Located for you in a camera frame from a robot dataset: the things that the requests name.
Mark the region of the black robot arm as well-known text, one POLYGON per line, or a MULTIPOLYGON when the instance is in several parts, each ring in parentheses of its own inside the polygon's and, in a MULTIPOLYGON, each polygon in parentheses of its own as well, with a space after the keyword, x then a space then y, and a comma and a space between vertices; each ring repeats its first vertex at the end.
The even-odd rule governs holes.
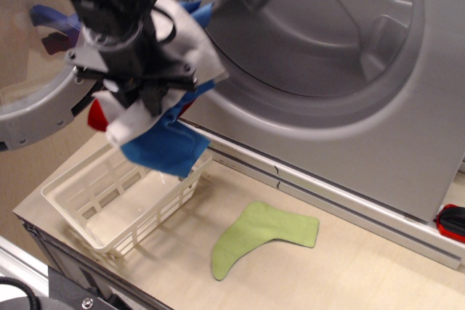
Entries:
POLYGON ((70 1, 82 23, 87 54, 82 57, 76 49, 66 54, 79 78, 114 83, 114 96, 124 107, 140 99, 152 116, 163 113, 162 101, 170 89, 197 89, 192 65, 165 47, 177 29, 156 38, 152 12, 171 18, 156 7, 157 0, 70 1))

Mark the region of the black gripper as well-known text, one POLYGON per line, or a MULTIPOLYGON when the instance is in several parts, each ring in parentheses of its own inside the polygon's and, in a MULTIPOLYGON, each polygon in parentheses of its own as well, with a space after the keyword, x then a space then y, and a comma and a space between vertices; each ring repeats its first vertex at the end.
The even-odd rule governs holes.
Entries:
POLYGON ((125 109, 140 98, 152 116, 163 112, 163 98, 169 89, 193 91, 197 88, 193 66, 178 54, 157 42, 139 24, 123 37, 106 36, 87 27, 81 30, 84 40, 65 54, 65 61, 75 66, 83 78, 108 79, 128 89, 112 95, 125 109))

